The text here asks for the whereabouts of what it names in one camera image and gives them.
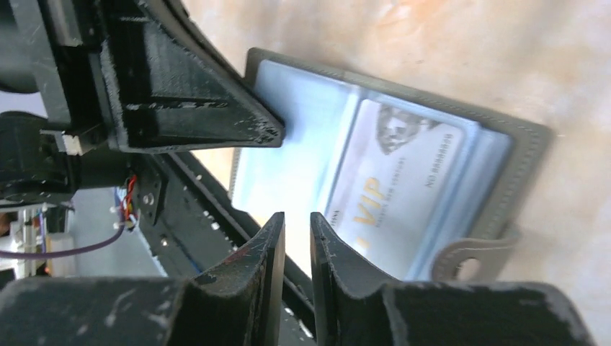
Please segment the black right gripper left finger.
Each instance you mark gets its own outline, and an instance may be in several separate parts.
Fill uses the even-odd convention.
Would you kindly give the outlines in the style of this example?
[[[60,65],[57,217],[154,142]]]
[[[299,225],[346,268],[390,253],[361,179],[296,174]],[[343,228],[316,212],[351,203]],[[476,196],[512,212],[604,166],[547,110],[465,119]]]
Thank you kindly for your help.
[[[193,279],[28,278],[1,291],[3,345],[276,345],[285,216]]]

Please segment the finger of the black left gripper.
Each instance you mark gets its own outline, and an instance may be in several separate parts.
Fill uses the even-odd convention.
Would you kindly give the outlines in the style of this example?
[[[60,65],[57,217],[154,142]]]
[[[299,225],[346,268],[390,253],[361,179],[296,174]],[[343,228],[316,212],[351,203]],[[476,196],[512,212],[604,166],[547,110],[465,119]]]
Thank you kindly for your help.
[[[180,1],[99,1],[97,89],[111,148],[169,153],[272,147],[283,121]]]

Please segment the grey card holder wallet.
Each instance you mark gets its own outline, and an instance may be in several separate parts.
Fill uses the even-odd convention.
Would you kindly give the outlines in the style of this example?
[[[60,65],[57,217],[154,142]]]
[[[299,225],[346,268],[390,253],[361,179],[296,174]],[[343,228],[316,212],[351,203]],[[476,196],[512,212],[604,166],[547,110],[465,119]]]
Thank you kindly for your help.
[[[512,221],[553,139],[539,123],[261,48],[246,80],[286,124],[278,148],[239,148],[231,205],[285,211],[294,241],[324,215],[401,280],[497,278]]]

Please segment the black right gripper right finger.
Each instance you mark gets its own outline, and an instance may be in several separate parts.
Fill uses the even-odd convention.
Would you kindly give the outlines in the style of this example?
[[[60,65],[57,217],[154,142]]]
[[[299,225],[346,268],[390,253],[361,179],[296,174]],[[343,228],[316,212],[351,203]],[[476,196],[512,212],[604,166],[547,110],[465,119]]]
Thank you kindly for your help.
[[[319,345],[593,345],[553,285],[403,282],[312,213],[311,272]]]

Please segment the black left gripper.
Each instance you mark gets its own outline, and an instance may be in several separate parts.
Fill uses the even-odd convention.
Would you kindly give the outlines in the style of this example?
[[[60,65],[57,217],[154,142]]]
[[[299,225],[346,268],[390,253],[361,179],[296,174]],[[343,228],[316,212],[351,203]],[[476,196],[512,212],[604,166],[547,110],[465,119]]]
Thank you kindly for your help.
[[[1,3],[2,205],[59,204],[128,180],[100,57],[111,21],[137,13],[134,1]]]

